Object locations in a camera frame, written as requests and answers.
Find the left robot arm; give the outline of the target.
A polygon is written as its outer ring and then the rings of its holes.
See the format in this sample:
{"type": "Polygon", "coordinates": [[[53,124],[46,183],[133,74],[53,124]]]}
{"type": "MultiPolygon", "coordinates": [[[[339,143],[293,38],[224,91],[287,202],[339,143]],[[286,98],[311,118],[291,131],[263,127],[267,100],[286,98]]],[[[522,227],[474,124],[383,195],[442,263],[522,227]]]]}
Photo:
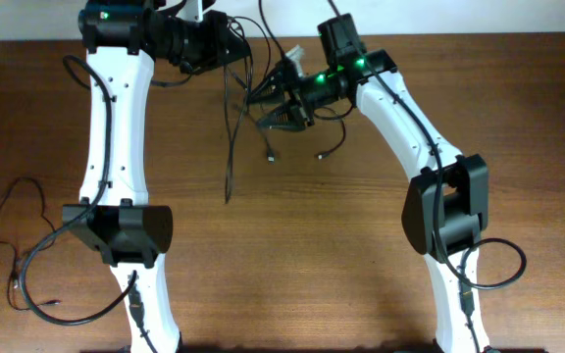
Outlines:
{"type": "Polygon", "coordinates": [[[89,1],[78,15],[90,75],[91,120],[86,172],[64,222],[100,254],[122,292],[129,352],[177,352],[165,262],[173,237],[168,206],[153,206],[144,171],[148,91],[157,60],[199,76],[248,55],[218,11],[179,17],[162,1],[89,1]]]}

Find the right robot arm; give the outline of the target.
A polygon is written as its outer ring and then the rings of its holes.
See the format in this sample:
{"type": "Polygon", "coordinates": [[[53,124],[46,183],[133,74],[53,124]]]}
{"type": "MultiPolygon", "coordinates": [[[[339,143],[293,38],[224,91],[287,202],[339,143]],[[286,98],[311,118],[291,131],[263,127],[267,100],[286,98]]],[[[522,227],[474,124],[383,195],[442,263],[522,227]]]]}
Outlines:
{"type": "Polygon", "coordinates": [[[431,276],[437,311],[436,349],[489,352],[477,282],[483,231],[488,226],[488,167],[466,157],[438,132],[409,93],[385,50],[370,52],[349,14],[318,26],[328,66],[311,76],[282,56],[251,94],[274,103],[264,128],[301,131],[317,112],[347,99],[380,132],[408,179],[401,222],[431,276]]]}

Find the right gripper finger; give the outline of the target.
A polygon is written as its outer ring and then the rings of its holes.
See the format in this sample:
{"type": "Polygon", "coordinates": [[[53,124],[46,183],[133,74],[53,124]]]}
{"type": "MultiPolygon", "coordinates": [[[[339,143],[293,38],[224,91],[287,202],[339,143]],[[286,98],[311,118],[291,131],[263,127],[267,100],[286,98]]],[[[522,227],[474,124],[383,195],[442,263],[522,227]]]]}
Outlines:
{"type": "Polygon", "coordinates": [[[312,119],[305,107],[297,101],[288,101],[257,121],[262,129],[278,129],[288,132],[300,132],[312,124],[312,119]]]}
{"type": "Polygon", "coordinates": [[[278,68],[267,74],[247,98],[248,104],[277,104],[284,101],[284,70],[278,68]]]}

